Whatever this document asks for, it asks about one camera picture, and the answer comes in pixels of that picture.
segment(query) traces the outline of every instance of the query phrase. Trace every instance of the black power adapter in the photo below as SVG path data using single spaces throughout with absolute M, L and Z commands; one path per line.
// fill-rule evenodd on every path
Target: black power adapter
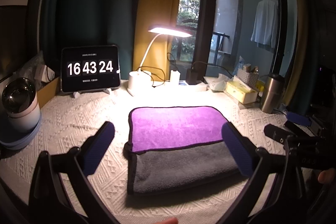
M 193 68 L 187 69 L 187 75 L 185 77 L 185 81 L 188 85 L 196 85 L 198 83 L 197 77 L 198 73 L 195 69 Z

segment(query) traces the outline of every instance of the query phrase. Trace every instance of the gray cloth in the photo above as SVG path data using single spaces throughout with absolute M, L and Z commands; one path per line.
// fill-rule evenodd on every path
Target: gray cloth
M 136 171 L 134 181 L 128 181 L 129 194 L 130 190 L 139 195 L 171 192 L 239 172 L 224 142 L 135 156 Z

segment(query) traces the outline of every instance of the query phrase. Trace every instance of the blue gripper pad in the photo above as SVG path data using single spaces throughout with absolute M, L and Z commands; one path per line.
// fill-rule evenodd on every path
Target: blue gripper pad
M 235 159 L 240 173 L 250 178 L 260 160 L 256 153 L 257 147 L 249 138 L 243 137 L 231 122 L 222 126 L 222 138 Z
M 81 146 L 78 162 L 86 177 L 96 172 L 101 159 L 114 138 L 114 133 L 113 123 L 105 122 L 97 133 L 87 138 Z
M 299 124 L 301 126 L 309 127 L 311 125 L 311 120 L 308 117 L 296 114 L 294 112 L 288 112 L 286 117 L 290 122 Z

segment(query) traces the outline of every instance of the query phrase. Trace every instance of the purple and gray towel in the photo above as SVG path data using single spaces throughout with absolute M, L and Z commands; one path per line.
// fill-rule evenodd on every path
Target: purple and gray towel
M 129 114 L 128 194 L 172 192 L 238 173 L 215 108 L 142 107 Z

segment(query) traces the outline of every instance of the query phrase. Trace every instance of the stainless steel bowl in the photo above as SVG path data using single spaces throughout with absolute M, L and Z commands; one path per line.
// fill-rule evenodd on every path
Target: stainless steel bowl
M 36 88 L 34 83 L 24 77 L 10 82 L 3 90 L 1 101 L 7 112 L 20 113 L 34 101 Z

